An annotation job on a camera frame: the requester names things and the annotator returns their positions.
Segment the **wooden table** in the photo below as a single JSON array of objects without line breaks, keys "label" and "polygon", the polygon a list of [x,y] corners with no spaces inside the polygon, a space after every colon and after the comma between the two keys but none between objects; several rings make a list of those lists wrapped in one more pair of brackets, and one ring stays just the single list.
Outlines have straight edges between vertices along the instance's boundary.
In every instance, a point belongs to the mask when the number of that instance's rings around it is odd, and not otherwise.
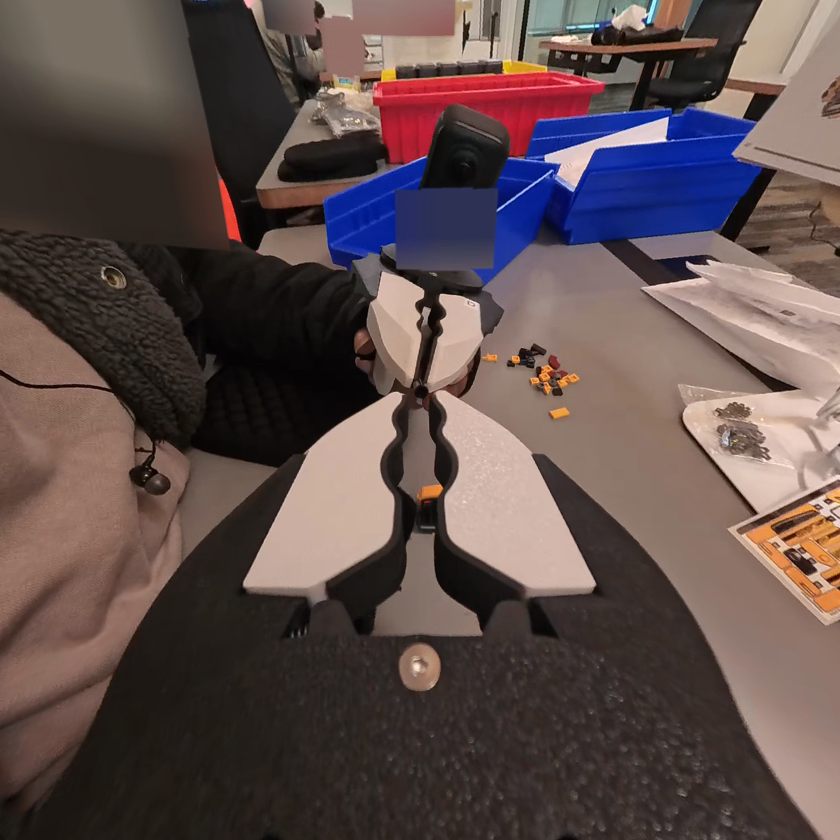
[{"label": "wooden table", "polygon": [[629,110],[638,111],[644,109],[649,86],[657,67],[681,55],[702,56],[714,49],[717,44],[716,38],[683,38],[675,43],[597,46],[578,39],[573,43],[544,40],[539,48],[548,53],[548,68],[571,70],[576,77],[582,78],[592,74],[611,74],[616,71],[624,58],[637,63],[641,70]]}]

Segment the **clear bag of black parts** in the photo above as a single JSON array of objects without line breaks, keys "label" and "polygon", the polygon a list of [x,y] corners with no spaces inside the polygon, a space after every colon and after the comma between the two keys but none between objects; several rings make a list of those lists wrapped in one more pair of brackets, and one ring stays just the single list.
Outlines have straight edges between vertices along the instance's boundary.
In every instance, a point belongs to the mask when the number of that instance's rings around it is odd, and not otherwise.
[{"label": "clear bag of black parts", "polygon": [[725,466],[801,470],[838,459],[838,419],[821,419],[823,400],[800,390],[747,394],[678,385],[682,422]]}]

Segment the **row of black boxes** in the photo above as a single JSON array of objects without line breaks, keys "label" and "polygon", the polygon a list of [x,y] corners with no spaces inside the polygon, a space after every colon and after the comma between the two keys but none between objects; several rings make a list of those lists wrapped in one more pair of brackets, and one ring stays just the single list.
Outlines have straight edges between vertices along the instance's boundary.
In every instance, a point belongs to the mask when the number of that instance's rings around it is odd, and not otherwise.
[{"label": "row of black boxes", "polygon": [[480,59],[456,62],[425,62],[403,64],[392,70],[384,70],[382,81],[399,81],[444,77],[466,77],[482,75],[501,75],[505,63],[498,59]]}]

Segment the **clear bags of metal parts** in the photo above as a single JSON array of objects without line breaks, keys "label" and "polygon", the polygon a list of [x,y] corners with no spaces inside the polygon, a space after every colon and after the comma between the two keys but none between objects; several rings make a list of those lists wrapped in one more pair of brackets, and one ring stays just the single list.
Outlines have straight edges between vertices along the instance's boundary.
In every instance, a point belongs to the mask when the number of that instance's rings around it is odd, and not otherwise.
[{"label": "clear bags of metal parts", "polygon": [[311,120],[326,126],[335,139],[362,133],[382,135],[371,91],[324,88],[313,101]]}]

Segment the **blue plastic bin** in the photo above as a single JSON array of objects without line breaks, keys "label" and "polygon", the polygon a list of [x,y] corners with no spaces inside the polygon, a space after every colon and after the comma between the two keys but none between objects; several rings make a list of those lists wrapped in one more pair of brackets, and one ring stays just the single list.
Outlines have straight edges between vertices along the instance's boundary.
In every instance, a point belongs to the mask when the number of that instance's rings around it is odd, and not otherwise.
[{"label": "blue plastic bin", "polygon": [[[396,240],[395,193],[416,190],[426,157],[399,165],[328,197],[323,204],[329,252],[346,269]],[[497,182],[494,264],[477,269],[488,283],[537,237],[557,169],[544,161],[509,158]]]},{"label": "blue plastic bin", "polygon": [[667,141],[600,150],[577,188],[557,178],[545,220],[567,245],[719,229],[760,173],[733,155],[754,121],[704,109],[609,112],[537,121],[527,157],[670,115]]}]

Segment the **pile of small lego pieces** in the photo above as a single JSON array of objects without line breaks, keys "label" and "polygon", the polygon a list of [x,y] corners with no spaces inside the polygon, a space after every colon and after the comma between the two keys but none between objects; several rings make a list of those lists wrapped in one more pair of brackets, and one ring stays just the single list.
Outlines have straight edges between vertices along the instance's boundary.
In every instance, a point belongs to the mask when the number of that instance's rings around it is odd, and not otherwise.
[{"label": "pile of small lego pieces", "polygon": [[542,419],[564,423],[574,416],[574,389],[580,377],[565,370],[546,346],[530,343],[504,353],[479,350],[482,405],[498,420]]}]

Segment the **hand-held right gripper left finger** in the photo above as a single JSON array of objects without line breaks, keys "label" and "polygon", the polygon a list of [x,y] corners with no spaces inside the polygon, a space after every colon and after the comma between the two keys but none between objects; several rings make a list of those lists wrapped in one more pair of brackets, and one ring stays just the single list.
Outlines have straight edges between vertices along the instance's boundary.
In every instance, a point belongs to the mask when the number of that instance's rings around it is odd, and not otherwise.
[{"label": "hand-held right gripper left finger", "polygon": [[251,595],[382,603],[405,572],[405,397],[380,398],[303,456],[248,570]]}]

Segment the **grey instruction booklet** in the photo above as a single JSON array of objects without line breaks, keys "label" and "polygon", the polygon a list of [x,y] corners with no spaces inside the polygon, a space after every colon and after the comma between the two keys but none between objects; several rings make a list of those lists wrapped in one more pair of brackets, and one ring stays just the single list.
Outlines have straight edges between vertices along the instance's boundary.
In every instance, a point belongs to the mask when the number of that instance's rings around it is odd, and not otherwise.
[{"label": "grey instruction booklet", "polygon": [[839,22],[735,149],[744,163],[839,186]]}]

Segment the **white paper in bin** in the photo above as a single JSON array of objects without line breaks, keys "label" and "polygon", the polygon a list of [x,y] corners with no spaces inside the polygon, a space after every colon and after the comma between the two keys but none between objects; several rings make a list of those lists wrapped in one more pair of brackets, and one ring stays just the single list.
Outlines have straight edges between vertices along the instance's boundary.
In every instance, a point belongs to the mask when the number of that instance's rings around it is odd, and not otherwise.
[{"label": "white paper in bin", "polygon": [[587,172],[593,156],[601,150],[623,149],[629,146],[664,143],[670,115],[644,122],[630,129],[609,133],[604,137],[572,145],[563,150],[547,153],[542,160],[556,167],[557,178],[574,189]]}]

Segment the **white paper bag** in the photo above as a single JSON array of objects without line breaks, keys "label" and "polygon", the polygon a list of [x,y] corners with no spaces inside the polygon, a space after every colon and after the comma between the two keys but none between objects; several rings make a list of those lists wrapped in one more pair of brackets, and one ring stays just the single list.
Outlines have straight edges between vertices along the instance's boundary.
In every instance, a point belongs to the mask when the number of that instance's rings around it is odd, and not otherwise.
[{"label": "white paper bag", "polygon": [[686,268],[693,277],[644,291],[762,374],[822,401],[838,392],[838,297],[765,269]]}]

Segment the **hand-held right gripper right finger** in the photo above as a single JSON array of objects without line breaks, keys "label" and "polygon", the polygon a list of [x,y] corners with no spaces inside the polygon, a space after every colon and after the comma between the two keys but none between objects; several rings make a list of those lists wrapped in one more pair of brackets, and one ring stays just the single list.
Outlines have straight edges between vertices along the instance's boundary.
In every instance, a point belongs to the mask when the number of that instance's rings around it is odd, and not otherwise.
[{"label": "hand-held right gripper right finger", "polygon": [[457,601],[588,595],[595,579],[538,460],[513,433],[437,392],[428,407],[435,443],[435,570]]}]

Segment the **grey side table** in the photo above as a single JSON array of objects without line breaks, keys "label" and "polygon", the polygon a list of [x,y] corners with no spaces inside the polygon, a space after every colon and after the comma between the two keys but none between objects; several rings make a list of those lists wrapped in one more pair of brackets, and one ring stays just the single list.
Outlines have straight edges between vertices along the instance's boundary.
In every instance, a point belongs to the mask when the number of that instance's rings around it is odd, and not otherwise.
[{"label": "grey side table", "polygon": [[286,182],[279,178],[278,170],[285,152],[294,145],[327,140],[331,137],[328,128],[320,122],[313,122],[312,115],[316,108],[314,100],[306,101],[302,106],[284,140],[273,154],[256,185],[260,205],[265,209],[288,209],[322,205],[335,194],[341,193],[359,183],[369,181],[376,175],[392,171],[397,164],[378,163],[377,172],[346,179],[331,179],[321,182]]}]

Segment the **person's left forearm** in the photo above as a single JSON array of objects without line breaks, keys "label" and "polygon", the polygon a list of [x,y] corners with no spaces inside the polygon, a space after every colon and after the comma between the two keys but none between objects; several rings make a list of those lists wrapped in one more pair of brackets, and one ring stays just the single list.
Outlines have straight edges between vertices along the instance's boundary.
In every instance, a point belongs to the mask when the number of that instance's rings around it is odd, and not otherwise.
[{"label": "person's left forearm", "polygon": [[347,271],[228,250],[119,243],[213,358],[192,446],[279,467],[379,396],[357,366],[367,303]]}]

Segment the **orange sticker sheet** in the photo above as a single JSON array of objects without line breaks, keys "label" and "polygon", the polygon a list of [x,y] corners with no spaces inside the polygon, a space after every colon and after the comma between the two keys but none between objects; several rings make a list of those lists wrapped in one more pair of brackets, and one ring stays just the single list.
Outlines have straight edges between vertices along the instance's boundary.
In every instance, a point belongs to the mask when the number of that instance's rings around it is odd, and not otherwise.
[{"label": "orange sticker sheet", "polygon": [[839,622],[839,477],[733,525],[733,538],[817,621]]}]

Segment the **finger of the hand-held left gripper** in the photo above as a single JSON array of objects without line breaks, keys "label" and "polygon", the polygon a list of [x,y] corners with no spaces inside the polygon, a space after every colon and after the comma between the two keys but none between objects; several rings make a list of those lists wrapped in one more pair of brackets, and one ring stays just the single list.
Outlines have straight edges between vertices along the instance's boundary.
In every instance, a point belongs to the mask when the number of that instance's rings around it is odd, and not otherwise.
[{"label": "finger of the hand-held left gripper", "polygon": [[437,303],[440,317],[425,378],[429,392],[444,390],[467,376],[485,335],[478,300],[442,294]]},{"label": "finger of the hand-held left gripper", "polygon": [[424,297],[424,290],[410,280],[387,270],[381,273],[366,322],[374,344],[372,381],[381,395],[397,386],[416,393]]}]

